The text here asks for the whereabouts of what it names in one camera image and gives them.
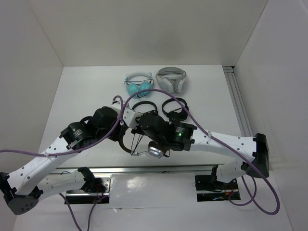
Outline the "brown silver headphones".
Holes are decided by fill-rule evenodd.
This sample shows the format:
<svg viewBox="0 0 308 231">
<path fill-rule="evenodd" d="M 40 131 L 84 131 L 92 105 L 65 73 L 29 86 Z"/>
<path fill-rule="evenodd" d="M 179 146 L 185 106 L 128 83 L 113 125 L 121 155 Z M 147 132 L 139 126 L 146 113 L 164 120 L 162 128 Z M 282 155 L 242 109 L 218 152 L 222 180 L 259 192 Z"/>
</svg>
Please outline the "brown silver headphones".
<svg viewBox="0 0 308 231">
<path fill-rule="evenodd" d="M 149 143 L 146 151 L 138 152 L 137 148 L 138 148 L 141 140 L 143 139 L 143 137 L 144 137 L 144 135 L 139 135 L 138 138 L 137 138 L 136 144 L 133 147 L 134 139 L 135 139 L 135 135 L 133 135 L 133 139 L 132 139 L 130 148 L 126 147 L 125 144 L 124 144 L 124 135 L 122 135 L 119 138 L 118 143 L 119 143 L 121 149 L 123 151 L 125 151 L 126 153 L 129 153 L 131 156 L 135 156 L 135 157 L 137 157 L 137 156 L 152 156 L 152 157 L 155 157 L 155 158 L 158 158 L 158 159 L 160 159 L 162 157 L 170 158 L 171 151 L 170 150 L 167 150 L 167 151 L 160 150 L 158 147 L 155 147 L 156 143 L 153 142 L 153 141 L 151 141 Z"/>
</svg>

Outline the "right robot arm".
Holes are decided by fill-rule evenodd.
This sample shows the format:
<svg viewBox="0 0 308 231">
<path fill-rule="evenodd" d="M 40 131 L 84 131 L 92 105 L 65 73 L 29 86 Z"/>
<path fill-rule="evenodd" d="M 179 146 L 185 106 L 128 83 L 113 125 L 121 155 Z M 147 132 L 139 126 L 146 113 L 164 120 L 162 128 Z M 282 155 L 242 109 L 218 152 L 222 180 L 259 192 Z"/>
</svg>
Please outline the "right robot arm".
<svg viewBox="0 0 308 231">
<path fill-rule="evenodd" d="M 216 189 L 244 175 L 269 177 L 269 149 L 264 134 L 238 137 L 205 131 L 192 124 L 168 123 L 155 113 L 144 114 L 136 122 L 136 133 L 151 139 L 148 154 L 156 158 L 168 151 L 211 152 L 232 157 L 233 161 L 212 168 L 210 183 Z"/>
</svg>

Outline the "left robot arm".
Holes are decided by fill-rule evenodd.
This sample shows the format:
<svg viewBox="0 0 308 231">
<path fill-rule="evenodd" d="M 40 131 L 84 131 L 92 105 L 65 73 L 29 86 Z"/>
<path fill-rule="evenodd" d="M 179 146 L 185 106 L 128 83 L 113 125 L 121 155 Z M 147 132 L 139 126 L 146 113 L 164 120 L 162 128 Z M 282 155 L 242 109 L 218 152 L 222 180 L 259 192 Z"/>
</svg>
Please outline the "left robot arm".
<svg viewBox="0 0 308 231">
<path fill-rule="evenodd" d="M 122 116 L 123 109 L 99 108 L 93 116 L 69 124 L 43 153 L 20 169 L 2 172 L 0 190 L 9 209 L 15 215 L 21 215 L 52 195 L 69 190 L 93 190 L 97 181 L 88 167 L 60 176 L 49 174 L 96 142 L 114 136 Z"/>
</svg>

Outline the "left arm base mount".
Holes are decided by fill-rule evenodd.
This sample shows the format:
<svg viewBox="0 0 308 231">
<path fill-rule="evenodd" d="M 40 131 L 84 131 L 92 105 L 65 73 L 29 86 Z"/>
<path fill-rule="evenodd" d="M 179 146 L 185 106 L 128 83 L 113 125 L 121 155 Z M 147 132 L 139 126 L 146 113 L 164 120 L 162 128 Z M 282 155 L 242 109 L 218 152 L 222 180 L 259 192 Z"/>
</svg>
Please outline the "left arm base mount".
<svg viewBox="0 0 308 231">
<path fill-rule="evenodd" d="M 108 204 L 110 201 L 110 174 L 94 174 L 89 168 L 77 169 L 85 176 L 85 184 L 78 190 L 69 190 L 65 197 L 70 204 Z"/>
</svg>

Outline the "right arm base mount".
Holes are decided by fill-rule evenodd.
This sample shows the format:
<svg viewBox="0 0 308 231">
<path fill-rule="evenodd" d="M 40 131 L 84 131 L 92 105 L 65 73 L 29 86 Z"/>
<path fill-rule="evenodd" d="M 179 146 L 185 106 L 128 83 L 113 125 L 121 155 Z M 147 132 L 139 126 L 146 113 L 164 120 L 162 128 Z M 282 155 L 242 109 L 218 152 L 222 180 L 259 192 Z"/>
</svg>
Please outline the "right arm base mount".
<svg viewBox="0 0 308 231">
<path fill-rule="evenodd" d="M 239 201 L 241 199 L 237 179 L 229 183 L 218 182 L 211 176 L 211 170 L 194 172 L 197 202 Z"/>
</svg>

